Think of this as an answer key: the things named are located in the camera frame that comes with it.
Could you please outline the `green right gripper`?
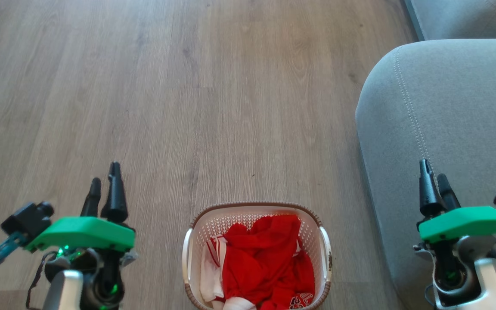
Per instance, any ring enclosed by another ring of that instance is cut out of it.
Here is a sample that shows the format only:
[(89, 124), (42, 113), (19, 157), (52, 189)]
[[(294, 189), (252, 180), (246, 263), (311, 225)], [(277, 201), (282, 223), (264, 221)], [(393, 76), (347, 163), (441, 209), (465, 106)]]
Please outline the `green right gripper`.
[[(422, 159), (419, 168), (420, 213), (425, 217), (433, 217), (419, 224), (418, 231), (422, 241), (431, 245), (466, 236), (496, 234), (495, 208), (462, 208), (445, 174), (437, 176), (437, 189), (429, 161)], [(439, 215), (444, 210), (449, 212)]]

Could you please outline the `white garment with red stripes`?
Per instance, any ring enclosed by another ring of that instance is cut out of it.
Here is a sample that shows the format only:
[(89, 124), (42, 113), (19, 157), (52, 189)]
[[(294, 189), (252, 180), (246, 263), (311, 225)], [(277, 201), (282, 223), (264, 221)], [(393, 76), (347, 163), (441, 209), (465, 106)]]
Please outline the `white garment with red stripes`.
[(227, 241), (222, 234), (205, 242), (201, 252), (199, 291), (204, 302), (212, 310), (257, 310), (256, 306), (243, 298), (226, 298), (223, 291), (223, 266)]

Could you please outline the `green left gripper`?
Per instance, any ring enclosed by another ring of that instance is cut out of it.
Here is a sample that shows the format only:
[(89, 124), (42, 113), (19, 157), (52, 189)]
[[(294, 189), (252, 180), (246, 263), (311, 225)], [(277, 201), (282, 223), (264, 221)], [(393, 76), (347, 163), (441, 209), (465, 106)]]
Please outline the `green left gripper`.
[(91, 181), (89, 192), (81, 208), (80, 217), (63, 217), (24, 246), (26, 251), (44, 251), (48, 247), (98, 248), (128, 252), (135, 246), (136, 234), (123, 223), (128, 218), (127, 200), (121, 166), (113, 161), (108, 173), (108, 197), (98, 217), (102, 182)]

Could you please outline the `white woven plastic laundry basket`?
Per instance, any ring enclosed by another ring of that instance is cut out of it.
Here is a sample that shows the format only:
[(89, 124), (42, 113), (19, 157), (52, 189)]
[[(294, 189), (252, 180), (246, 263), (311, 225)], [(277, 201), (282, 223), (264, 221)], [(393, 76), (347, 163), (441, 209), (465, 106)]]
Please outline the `white woven plastic laundry basket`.
[(183, 281), (186, 294), (198, 310), (213, 310), (200, 293), (200, 269), (205, 242), (226, 231), (235, 223), (250, 228), (265, 216), (295, 214), (301, 220), (299, 237), (309, 255), (315, 274), (316, 294), (313, 302), (301, 310), (318, 310), (325, 302), (332, 285), (333, 255), (331, 242), (319, 216), (296, 203), (275, 201), (241, 201), (209, 206), (191, 221), (182, 250)]

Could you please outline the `grey fabric sofa seat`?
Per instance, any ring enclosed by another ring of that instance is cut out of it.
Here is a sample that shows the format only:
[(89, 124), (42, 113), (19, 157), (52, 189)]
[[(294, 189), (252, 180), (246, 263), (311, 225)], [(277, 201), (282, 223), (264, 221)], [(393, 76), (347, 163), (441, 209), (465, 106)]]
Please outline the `grey fabric sofa seat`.
[(419, 40), (496, 38), (496, 0), (404, 0)]

